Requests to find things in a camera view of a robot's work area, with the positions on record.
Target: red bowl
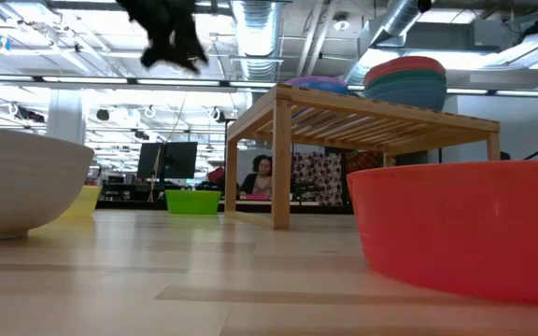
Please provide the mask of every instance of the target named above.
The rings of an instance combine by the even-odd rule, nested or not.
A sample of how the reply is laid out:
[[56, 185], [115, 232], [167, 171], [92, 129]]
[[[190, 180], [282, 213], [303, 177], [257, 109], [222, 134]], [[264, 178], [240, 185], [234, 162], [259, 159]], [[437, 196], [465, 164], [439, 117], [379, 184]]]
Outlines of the red bowl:
[[538, 303], [538, 161], [347, 176], [371, 266], [409, 284]]
[[432, 70], [446, 75], [446, 69], [437, 60], [424, 56], [406, 56], [374, 66], [364, 75], [364, 85], [384, 75], [407, 70]]

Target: green bowl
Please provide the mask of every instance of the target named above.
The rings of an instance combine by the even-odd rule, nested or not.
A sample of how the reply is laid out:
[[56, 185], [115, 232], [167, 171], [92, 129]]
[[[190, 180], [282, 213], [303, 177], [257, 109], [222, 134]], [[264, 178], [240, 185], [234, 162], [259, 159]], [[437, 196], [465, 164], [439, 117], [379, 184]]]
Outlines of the green bowl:
[[220, 191], [165, 191], [167, 210], [174, 215], [216, 215], [220, 199]]
[[378, 77], [374, 80], [371, 80], [370, 83], [367, 83], [364, 88], [370, 89], [375, 86], [380, 86], [384, 84], [398, 83], [398, 82], [407, 82], [413, 80], [431, 80], [440, 82], [442, 84], [447, 83], [447, 79], [444, 75], [431, 70], [410, 70], [410, 71], [399, 71], [393, 74], [384, 75]]

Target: colorful bowl stack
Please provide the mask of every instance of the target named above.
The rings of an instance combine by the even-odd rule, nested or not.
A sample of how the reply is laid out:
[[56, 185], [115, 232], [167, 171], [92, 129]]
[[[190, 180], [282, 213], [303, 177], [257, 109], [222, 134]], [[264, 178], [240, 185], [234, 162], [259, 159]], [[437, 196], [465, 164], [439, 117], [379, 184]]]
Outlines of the colorful bowl stack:
[[401, 57], [364, 76], [364, 96], [385, 102], [441, 111], [446, 92], [446, 69], [429, 57]]

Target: white bowl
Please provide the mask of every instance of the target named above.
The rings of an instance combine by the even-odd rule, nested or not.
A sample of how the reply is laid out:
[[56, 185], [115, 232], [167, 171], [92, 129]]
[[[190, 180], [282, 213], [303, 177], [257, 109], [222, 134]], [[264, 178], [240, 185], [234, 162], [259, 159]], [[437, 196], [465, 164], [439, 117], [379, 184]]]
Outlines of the white bowl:
[[92, 155], [85, 146], [0, 130], [0, 239], [59, 217], [80, 194]]

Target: dark hair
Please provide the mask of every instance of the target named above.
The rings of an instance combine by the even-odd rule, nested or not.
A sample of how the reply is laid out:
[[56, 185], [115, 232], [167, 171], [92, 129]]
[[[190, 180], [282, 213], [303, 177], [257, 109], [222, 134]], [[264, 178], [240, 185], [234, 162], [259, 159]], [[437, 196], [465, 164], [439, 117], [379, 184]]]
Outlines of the dark hair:
[[258, 173], [259, 172], [259, 164], [261, 164], [261, 161], [263, 160], [267, 160], [269, 162], [271, 162], [271, 164], [273, 164], [273, 159], [269, 156], [266, 156], [266, 155], [259, 155], [258, 157], [254, 158], [254, 160], [252, 161], [252, 171], [255, 172], [255, 173]]

